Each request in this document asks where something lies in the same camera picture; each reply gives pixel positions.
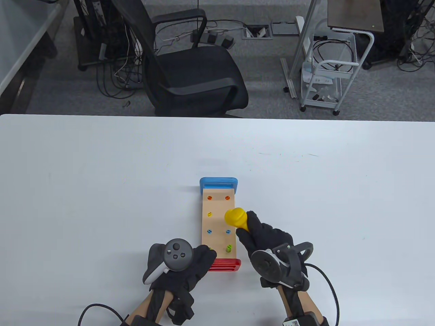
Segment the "person's left hand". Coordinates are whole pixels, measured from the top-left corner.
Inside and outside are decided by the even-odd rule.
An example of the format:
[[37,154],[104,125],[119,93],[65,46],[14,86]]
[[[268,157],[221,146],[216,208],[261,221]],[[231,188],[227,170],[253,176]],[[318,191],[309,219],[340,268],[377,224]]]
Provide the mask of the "person's left hand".
[[173,294],[166,311],[174,325],[182,325],[193,317],[192,305],[194,299],[190,292],[196,284],[207,274],[216,259],[216,251],[207,245],[200,245],[193,249],[193,260],[189,267],[182,271],[169,270],[162,273],[151,285],[150,290],[157,298],[152,303],[162,303],[164,293]]

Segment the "person's right hand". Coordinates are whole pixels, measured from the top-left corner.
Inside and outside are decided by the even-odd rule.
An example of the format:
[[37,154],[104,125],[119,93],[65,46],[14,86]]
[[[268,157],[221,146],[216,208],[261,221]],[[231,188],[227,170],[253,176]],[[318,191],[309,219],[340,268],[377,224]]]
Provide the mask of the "person's right hand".
[[246,248],[252,267],[260,275],[261,286],[307,291],[306,260],[313,252],[313,245],[310,242],[295,245],[289,233],[260,222],[253,211],[246,214],[247,229],[237,228],[236,235]]

